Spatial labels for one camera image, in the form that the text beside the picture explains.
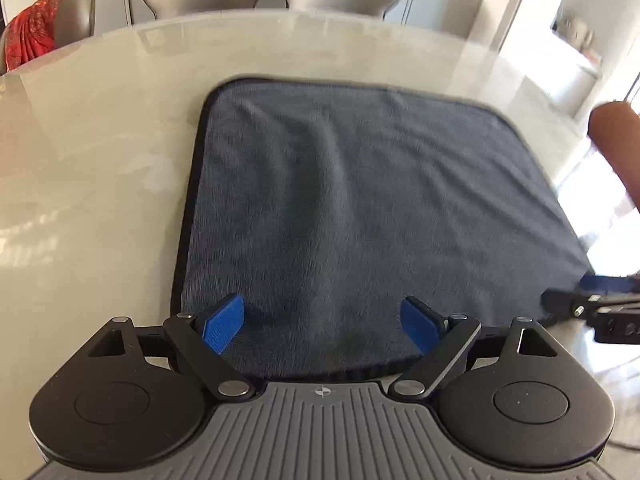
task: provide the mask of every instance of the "gray ribbed plate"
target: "gray ribbed plate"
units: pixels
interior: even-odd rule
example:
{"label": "gray ribbed plate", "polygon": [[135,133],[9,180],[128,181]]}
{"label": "gray ribbed plate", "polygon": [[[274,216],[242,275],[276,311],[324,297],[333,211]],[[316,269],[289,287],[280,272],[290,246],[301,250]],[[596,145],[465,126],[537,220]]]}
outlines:
{"label": "gray ribbed plate", "polygon": [[596,463],[528,474],[480,462],[419,404],[376,383],[270,383],[257,399],[221,406],[205,431],[163,462],[124,473],[50,463],[34,480],[611,480]]}

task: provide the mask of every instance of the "metal screw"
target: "metal screw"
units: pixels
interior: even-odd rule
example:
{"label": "metal screw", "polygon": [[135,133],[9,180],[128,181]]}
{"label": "metal screw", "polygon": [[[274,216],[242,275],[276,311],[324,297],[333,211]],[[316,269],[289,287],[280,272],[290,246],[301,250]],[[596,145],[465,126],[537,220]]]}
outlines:
{"label": "metal screw", "polygon": [[249,385],[244,381],[225,381],[218,386],[218,391],[226,397],[240,397],[249,393]]}
{"label": "metal screw", "polygon": [[412,381],[405,379],[394,384],[394,390],[397,394],[405,397],[415,397],[424,393],[424,384],[420,381]]}

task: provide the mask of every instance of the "gray microfiber towel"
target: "gray microfiber towel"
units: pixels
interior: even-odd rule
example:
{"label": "gray microfiber towel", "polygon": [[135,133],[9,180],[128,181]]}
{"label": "gray microfiber towel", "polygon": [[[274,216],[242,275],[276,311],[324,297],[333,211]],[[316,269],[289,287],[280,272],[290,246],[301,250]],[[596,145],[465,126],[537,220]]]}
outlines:
{"label": "gray microfiber towel", "polygon": [[243,79],[196,136],[172,311],[230,292],[223,357],[252,378],[392,373],[419,357],[416,296],[489,326],[542,320],[584,250],[513,127],[477,105],[395,89]]}

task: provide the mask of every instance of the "glossy table surface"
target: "glossy table surface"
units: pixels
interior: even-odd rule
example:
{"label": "glossy table surface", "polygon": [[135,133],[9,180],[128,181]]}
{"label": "glossy table surface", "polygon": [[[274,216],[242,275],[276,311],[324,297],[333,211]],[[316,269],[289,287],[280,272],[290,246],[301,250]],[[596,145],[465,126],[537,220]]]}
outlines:
{"label": "glossy table surface", "polygon": [[[337,14],[246,11],[155,22],[70,45],[5,75],[2,480],[26,478],[42,463],[28,427],[30,400],[95,330],[113,316],[146,325],[168,315],[200,108],[220,82],[247,75],[389,85],[480,102],[516,126],[552,183],[582,141],[493,52]],[[640,351],[602,350],[576,323],[555,330],[628,412],[618,417],[616,439],[640,444],[640,426],[632,423],[638,368],[619,366]],[[637,471],[639,462],[607,449],[603,463],[631,479],[625,471]]]}

